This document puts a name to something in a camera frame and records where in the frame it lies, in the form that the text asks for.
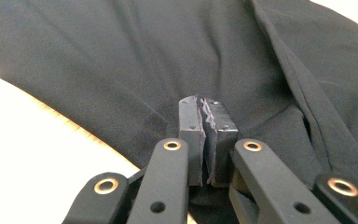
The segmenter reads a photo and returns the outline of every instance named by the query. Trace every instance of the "hole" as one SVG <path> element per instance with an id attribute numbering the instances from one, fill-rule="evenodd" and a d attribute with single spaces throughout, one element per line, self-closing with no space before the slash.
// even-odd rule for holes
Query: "hole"
<path id="1" fill-rule="evenodd" d="M 295 209 L 302 214 L 309 214 L 310 208 L 303 203 L 295 203 Z"/>
<path id="2" fill-rule="evenodd" d="M 345 196 L 354 197 L 358 195 L 358 189 L 351 183 L 339 178 L 330 178 L 328 186 L 337 193 Z"/>
<path id="3" fill-rule="evenodd" d="M 167 150 L 177 150 L 181 147 L 179 142 L 171 141 L 164 143 L 164 148 Z"/>
<path id="4" fill-rule="evenodd" d="M 98 181 L 94 186 L 94 191 L 98 194 L 108 194 L 113 192 L 118 186 L 118 182 L 114 178 L 106 178 Z"/>
<path id="5" fill-rule="evenodd" d="M 165 203 L 155 202 L 150 205 L 150 210 L 154 213 L 161 213 L 165 210 Z"/>
<path id="6" fill-rule="evenodd" d="M 245 142 L 243 146 L 250 151 L 260 151 L 262 148 L 257 142 Z"/>

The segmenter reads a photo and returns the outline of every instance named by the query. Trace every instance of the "black trousers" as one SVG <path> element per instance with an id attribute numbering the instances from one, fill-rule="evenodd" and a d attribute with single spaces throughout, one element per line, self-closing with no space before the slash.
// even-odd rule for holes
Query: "black trousers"
<path id="1" fill-rule="evenodd" d="M 0 1 L 0 78 L 141 167 L 198 94 L 308 187 L 358 178 L 358 25 L 309 1 Z"/>

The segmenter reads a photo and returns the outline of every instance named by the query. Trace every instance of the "black fabric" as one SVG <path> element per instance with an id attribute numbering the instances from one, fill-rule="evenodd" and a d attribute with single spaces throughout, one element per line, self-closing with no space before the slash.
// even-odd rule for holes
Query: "black fabric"
<path id="1" fill-rule="evenodd" d="M 141 167 L 200 94 L 308 187 L 358 178 L 358 25 L 309 1 L 0 1 L 0 78 Z"/>

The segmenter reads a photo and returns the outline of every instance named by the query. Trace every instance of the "metal grommet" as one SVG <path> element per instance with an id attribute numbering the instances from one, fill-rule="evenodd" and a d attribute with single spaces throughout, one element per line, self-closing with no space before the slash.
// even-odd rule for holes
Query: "metal grommet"
<path id="1" fill-rule="evenodd" d="M 181 144 L 175 141 L 164 143 L 164 148 L 170 151 L 175 151 L 181 147 Z"/>
<path id="2" fill-rule="evenodd" d="M 350 182 L 338 179 L 330 178 L 327 181 L 328 186 L 333 189 L 335 192 L 340 193 L 345 196 L 355 197 L 358 195 L 358 189 Z"/>
<path id="3" fill-rule="evenodd" d="M 243 147 L 245 147 L 246 149 L 248 149 L 250 151 L 260 151 L 262 148 L 260 144 L 258 144 L 257 142 L 252 142 L 252 141 L 245 142 L 243 144 Z"/>
<path id="4" fill-rule="evenodd" d="M 94 186 L 94 191 L 98 194 L 108 194 L 118 187 L 118 181 L 114 178 L 105 178 Z"/>

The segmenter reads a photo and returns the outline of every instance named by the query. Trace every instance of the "dark gray cloth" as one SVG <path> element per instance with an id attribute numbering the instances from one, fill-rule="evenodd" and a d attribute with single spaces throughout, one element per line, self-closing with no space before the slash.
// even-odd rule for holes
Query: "dark gray cloth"
<path id="1" fill-rule="evenodd" d="M 309 1 L 0 1 L 0 78 L 141 167 L 200 94 L 309 188 L 358 178 L 358 25 Z"/>

